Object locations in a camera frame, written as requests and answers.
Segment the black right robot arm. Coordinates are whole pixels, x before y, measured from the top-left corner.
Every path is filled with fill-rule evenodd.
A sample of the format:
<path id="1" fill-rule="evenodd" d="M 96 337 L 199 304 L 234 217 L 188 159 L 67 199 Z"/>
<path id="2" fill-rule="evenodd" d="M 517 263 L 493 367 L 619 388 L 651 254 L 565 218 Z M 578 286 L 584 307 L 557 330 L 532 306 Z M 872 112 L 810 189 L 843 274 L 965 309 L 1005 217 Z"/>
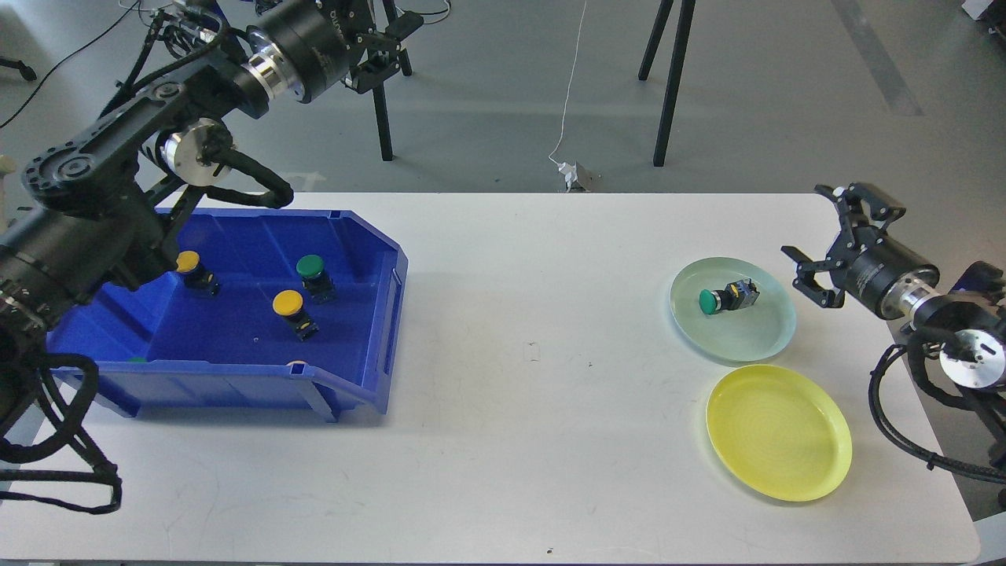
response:
<path id="1" fill-rule="evenodd" d="M 873 184 L 818 184 L 833 205 L 839 232 L 823 260 L 794 246 L 782 252 L 795 264 L 793 287 L 816 305 L 837 309 L 848 298 L 881 320 L 905 319 L 898 339 L 871 370 L 868 408 L 878 430 L 928 469 L 1004 484 L 1004 272 L 977 261 L 948 292 L 937 290 L 940 270 L 888 233 L 905 207 Z M 971 465 L 924 448 L 885 414 L 880 386 L 898 359 L 928 398 L 974 413 L 992 435 L 988 465 Z"/>

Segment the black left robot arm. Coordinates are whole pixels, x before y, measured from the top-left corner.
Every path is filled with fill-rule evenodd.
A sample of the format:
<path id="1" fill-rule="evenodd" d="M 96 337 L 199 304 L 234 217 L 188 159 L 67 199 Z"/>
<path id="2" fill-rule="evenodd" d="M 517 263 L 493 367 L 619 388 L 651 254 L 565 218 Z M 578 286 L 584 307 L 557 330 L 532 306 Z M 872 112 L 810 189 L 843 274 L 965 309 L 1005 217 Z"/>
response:
<path id="1" fill-rule="evenodd" d="M 370 1 L 259 1 L 233 28 L 215 1 L 173 1 L 153 18 L 132 72 L 100 117 L 22 173 L 35 208 L 2 235 L 2 431 L 38 407 L 53 433 L 31 445 L 4 439 L 3 481 L 90 483 L 110 490 L 85 506 L 4 490 L 90 515 L 121 508 L 122 480 L 83 420 L 98 394 L 97 363 L 48 351 L 46 338 L 104 285 L 134 291 L 176 266 L 177 236 L 202 198 L 280 209 L 291 184 L 237 150 L 223 119 L 254 119 L 286 92 L 308 104 L 335 85 L 373 93 L 382 157 L 391 136 L 382 86 L 412 74 L 403 43 L 424 14 Z"/>

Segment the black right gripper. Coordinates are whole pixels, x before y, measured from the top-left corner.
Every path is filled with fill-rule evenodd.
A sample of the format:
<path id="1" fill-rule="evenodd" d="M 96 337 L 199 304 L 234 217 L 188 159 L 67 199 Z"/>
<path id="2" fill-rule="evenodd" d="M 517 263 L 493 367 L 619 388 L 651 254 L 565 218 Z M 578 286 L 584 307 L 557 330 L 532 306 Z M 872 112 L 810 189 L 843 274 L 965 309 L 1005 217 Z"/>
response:
<path id="1" fill-rule="evenodd" d="M 867 182 L 817 184 L 815 193 L 834 205 L 839 233 L 824 260 L 812 260 L 795 246 L 780 248 L 795 264 L 791 286 L 822 308 L 843 307 L 847 293 L 877 318 L 905 318 L 902 295 L 917 285 L 940 281 L 934 264 L 887 236 L 888 226 L 908 208 Z M 819 282 L 819 274 L 829 274 L 832 287 Z"/>

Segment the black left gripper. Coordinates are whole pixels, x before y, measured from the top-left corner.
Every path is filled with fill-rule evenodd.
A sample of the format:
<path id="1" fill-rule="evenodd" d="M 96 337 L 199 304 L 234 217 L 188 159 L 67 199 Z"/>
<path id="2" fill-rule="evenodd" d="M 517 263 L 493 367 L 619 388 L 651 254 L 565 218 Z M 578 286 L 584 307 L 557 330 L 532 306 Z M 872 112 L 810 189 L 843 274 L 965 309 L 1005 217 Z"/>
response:
<path id="1" fill-rule="evenodd" d="M 402 74 L 398 50 L 424 25 L 417 12 L 403 11 L 380 30 L 371 1 L 283 1 L 247 28 L 254 50 L 273 46 L 283 57 L 288 87 L 302 104 L 344 79 L 357 95 Z M 381 54 L 389 55 L 384 64 Z"/>

